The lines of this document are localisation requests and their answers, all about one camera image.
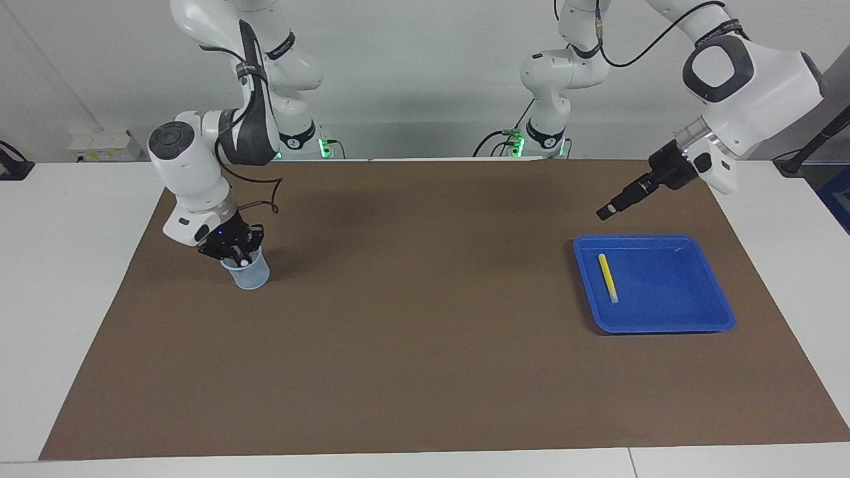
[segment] black pole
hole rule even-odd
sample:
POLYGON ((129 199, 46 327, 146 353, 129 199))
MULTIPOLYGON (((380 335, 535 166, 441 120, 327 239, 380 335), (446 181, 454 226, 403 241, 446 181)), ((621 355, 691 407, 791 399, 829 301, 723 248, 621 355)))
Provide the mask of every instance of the black pole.
POLYGON ((812 138, 807 145, 798 152, 794 157, 787 161, 776 161, 776 167, 785 176, 793 176, 800 171, 802 164, 815 152, 820 146, 823 146, 830 138, 839 134, 847 125, 850 124, 850 106, 844 108, 844 111, 838 114, 836 119, 826 125, 823 131, 812 138))

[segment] cable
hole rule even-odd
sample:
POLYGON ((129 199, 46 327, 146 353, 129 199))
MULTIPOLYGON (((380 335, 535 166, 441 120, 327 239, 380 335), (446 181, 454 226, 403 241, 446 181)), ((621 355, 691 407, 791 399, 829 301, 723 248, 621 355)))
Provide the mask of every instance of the cable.
POLYGON ((505 154, 505 148, 510 145, 510 141, 505 141, 504 143, 499 143, 498 145, 493 146, 493 151, 490 151, 490 157, 496 157, 496 150, 499 149, 499 146, 501 146, 501 152, 499 153, 499 156, 505 154))
MULTIPOLYGON (((660 42, 664 37, 666 37, 667 34, 670 33, 673 30, 673 28, 676 28, 676 26, 679 23, 682 23, 682 21, 685 20, 686 18, 688 18, 693 12, 695 12, 699 9, 702 9, 703 7, 708 7, 709 5, 717 5, 718 7, 721 7, 721 8, 726 7, 726 3, 719 2, 717 0, 711 0, 709 2, 700 3, 699 5, 693 7, 692 9, 685 12, 685 14, 680 16, 676 21, 671 23, 670 26, 668 26, 666 28, 666 30, 664 30, 664 32, 662 32, 652 43, 650 43, 649 46, 643 52, 641 52, 638 56, 634 57, 630 61, 627 61, 626 63, 615 63, 614 61, 611 61, 611 59, 608 58, 608 55, 605 53, 605 48, 603 46, 603 40, 602 40, 601 35, 600 35, 600 38, 599 38, 599 51, 602 53, 602 57, 605 59, 605 61, 609 65, 613 66, 614 68, 626 68, 627 66, 634 65, 635 63, 638 62, 638 60, 643 58, 644 55, 649 53, 649 51, 652 48, 654 48, 655 45, 658 44, 658 42, 660 42)), ((597 20, 599 20, 599 21, 602 20, 602 14, 599 11, 599 0, 596 0, 596 16, 597 16, 597 20)))
POLYGON ((481 142, 479 143, 478 147, 475 148, 475 152, 473 153, 473 157, 478 156, 479 151, 481 151, 481 148, 484 147, 484 145, 487 143, 487 141, 490 141, 491 138, 494 138, 494 137, 498 136, 499 134, 501 134, 503 136, 505 135, 505 133, 503 131, 499 130, 499 131, 494 131, 494 132, 488 134, 487 136, 485 136, 484 139, 482 139, 481 142))
POLYGON ((776 161, 777 159, 780 159, 781 157, 785 157, 785 156, 788 156, 788 155, 790 155, 790 154, 795 154, 795 153, 798 153, 798 152, 800 152, 800 151, 802 151, 802 148, 800 148, 799 150, 788 151, 788 152, 786 152, 786 153, 782 153, 782 154, 780 154, 779 156, 777 156, 777 157, 775 157, 774 159, 771 159, 771 160, 769 160, 769 161, 773 162, 773 161, 776 161))
MULTIPOLYGON (((523 122, 523 120, 525 119, 525 115, 529 114, 529 110, 531 109, 531 105, 533 105, 533 104, 534 104, 534 98, 532 98, 531 101, 529 101, 529 105, 525 107, 525 111, 523 111, 523 115, 521 117, 519 117, 519 119, 517 120, 517 124, 513 125, 513 129, 519 128, 519 124, 523 122)), ((499 156, 505 154, 505 148, 506 147, 507 146, 504 145, 501 148, 501 151, 499 151, 499 156)))
POLYGON ((343 150, 343 159, 349 159, 348 156, 345 156, 345 146, 343 145, 342 141, 340 141, 339 139, 329 139, 327 141, 327 144, 328 145, 339 145, 339 148, 341 150, 343 150))
MULTIPOLYGON (((257 45, 258 45, 258 47, 259 47, 259 44, 258 44, 258 42, 257 42, 257 39, 256 39, 256 38, 254 39, 254 43, 255 43, 255 44, 257 44, 257 45)), ((238 55, 236 52, 233 52, 233 51, 228 50, 228 49, 226 49, 226 48, 218 48, 218 47, 204 47, 204 46, 201 46, 201 49, 202 49, 202 50, 204 50, 204 51, 210 51, 210 52, 223 52, 223 53, 226 53, 226 54, 230 54, 230 55, 234 56, 235 58, 237 58, 237 59, 241 60, 241 61, 242 61, 242 63, 245 63, 245 59, 244 59, 244 58, 242 58, 242 57, 241 57, 240 55, 238 55)), ((269 86, 269 82, 268 82, 268 80, 266 80, 265 78, 263 78, 263 77, 261 77, 261 76, 259 76, 259 75, 256 75, 256 76, 257 76, 257 77, 258 77, 258 78, 259 78, 259 79, 260 79, 263 83, 265 83, 266 88, 268 88, 268 86, 269 86)), ((247 183, 254 183, 254 184, 273 184, 273 183, 274 183, 274 185, 275 185, 275 188, 274 188, 274 189, 272 190, 272 192, 271 192, 271 198, 270 198, 270 201, 254 201, 254 202, 249 202, 248 204, 244 204, 244 205, 242 205, 242 206, 239 206, 239 210, 240 210, 240 211, 245 210, 245 209, 249 209, 249 208, 253 208, 253 207, 255 207, 255 206, 259 206, 259 205, 262 205, 262 204, 267 204, 267 205, 269 205, 269 206, 271 207, 271 212, 272 212, 272 213, 277 214, 277 213, 280 211, 280 208, 278 208, 278 207, 277 207, 277 203, 276 203, 277 190, 278 190, 278 188, 279 188, 279 187, 281 187, 281 183, 283 182, 283 178, 276 178, 276 179, 254 179, 254 178, 248 178, 248 177, 246 177, 246 176, 242 176, 241 174, 237 174, 237 173, 235 173, 233 170, 231 170, 230 168, 228 168, 228 167, 227 167, 227 165, 225 165, 225 164, 224 164, 224 161, 222 161, 222 159, 221 159, 221 155, 218 153, 218 148, 221 146, 221 139, 224 137, 224 135, 225 135, 225 134, 228 134, 230 131, 232 131, 232 130, 233 130, 233 128, 235 128, 235 127, 236 127, 236 125, 238 125, 240 122, 242 122, 242 120, 244 120, 244 119, 245 119, 245 117, 247 116, 248 112, 251 110, 251 108, 253 108, 254 103, 256 102, 256 100, 257 100, 257 91, 256 91, 256 90, 254 90, 254 91, 252 91, 252 92, 251 92, 251 97, 248 99, 248 104, 245 106, 245 109, 242 111, 242 113, 240 113, 240 115, 239 115, 239 116, 238 116, 235 120, 231 121, 231 122, 230 122, 230 125, 229 125, 227 128, 223 129, 222 131, 220 131, 220 132, 218 133, 218 137, 215 139, 215 144, 214 144, 214 145, 213 145, 213 147, 212 147, 212 152, 215 154, 215 158, 216 158, 216 161, 218 161, 218 165, 219 165, 219 166, 220 166, 220 167, 221 167, 224 171, 226 171, 228 174, 230 174, 231 176, 233 176, 234 178, 241 179, 241 180, 243 180, 243 181, 245 181, 245 182, 247 182, 247 183)))
POLYGON ((14 146, 10 145, 6 141, 0 140, 0 145, 5 146, 7 150, 12 151, 14 154, 18 155, 20 159, 24 160, 24 162, 29 162, 26 160, 26 157, 24 157, 24 155, 20 154, 20 151, 18 151, 14 146))
POLYGON ((226 49, 226 48, 220 48, 220 47, 208 47, 208 46, 205 46, 205 45, 201 45, 201 49, 202 49, 202 50, 204 50, 204 51, 208 51, 208 52, 221 52, 221 53, 226 53, 226 54, 229 54, 230 56, 235 56, 235 57, 236 57, 237 59, 239 59, 239 61, 241 61, 242 63, 246 63, 246 62, 245 62, 245 59, 244 59, 244 58, 242 58, 242 55, 240 55, 240 54, 236 53, 236 52, 235 52, 235 51, 233 51, 233 50, 228 50, 228 49, 226 49))

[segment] plastic cup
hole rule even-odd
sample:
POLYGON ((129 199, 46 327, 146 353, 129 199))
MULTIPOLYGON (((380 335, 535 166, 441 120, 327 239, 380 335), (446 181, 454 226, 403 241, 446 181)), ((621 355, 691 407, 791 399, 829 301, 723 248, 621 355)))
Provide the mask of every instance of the plastic cup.
POLYGON ((233 259, 225 259, 221 261, 222 267, 227 269, 233 280, 242 290, 254 290, 263 286, 269 280, 269 265, 266 264, 263 257, 263 248, 259 248, 251 253, 251 263, 245 267, 240 267, 233 259))

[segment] white wall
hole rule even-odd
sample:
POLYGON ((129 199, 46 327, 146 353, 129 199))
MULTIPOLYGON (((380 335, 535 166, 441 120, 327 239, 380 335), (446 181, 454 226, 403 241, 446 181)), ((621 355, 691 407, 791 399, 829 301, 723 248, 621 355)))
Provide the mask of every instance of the white wall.
MULTIPOLYGON (((239 103, 224 60, 175 27, 167 0, 2 1, 97 120, 129 128, 139 142, 181 111, 239 103)), ((546 0, 280 2, 298 41, 326 66, 325 83, 308 93, 314 115, 350 156, 471 154, 489 131, 512 126, 530 99, 518 74, 525 55, 564 46, 546 0)), ((823 70, 850 43, 847 0, 733 7, 757 42, 803 49, 823 70)), ((606 19, 609 54, 630 58, 667 25, 646 3, 620 0, 606 19)), ((646 156, 696 118, 700 104, 680 80, 692 48, 674 31, 637 65, 570 93, 573 156, 646 156)), ((20 56, 0 55, 0 134, 39 151, 37 160, 55 159, 73 114, 57 111, 38 81, 15 81, 20 56), (10 110, 26 111, 36 129, 10 110)))

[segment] green led light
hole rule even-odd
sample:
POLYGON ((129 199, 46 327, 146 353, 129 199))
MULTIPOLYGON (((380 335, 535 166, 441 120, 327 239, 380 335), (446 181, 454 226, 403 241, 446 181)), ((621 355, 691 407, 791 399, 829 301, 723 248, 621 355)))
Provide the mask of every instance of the green led light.
POLYGON ((333 157, 333 149, 327 144, 327 141, 322 138, 319 138, 319 148, 321 150, 322 159, 333 157))
POLYGON ((525 148, 525 138, 519 136, 516 138, 517 142, 513 144, 513 148, 511 148, 511 156, 520 157, 523 155, 523 149, 525 148))

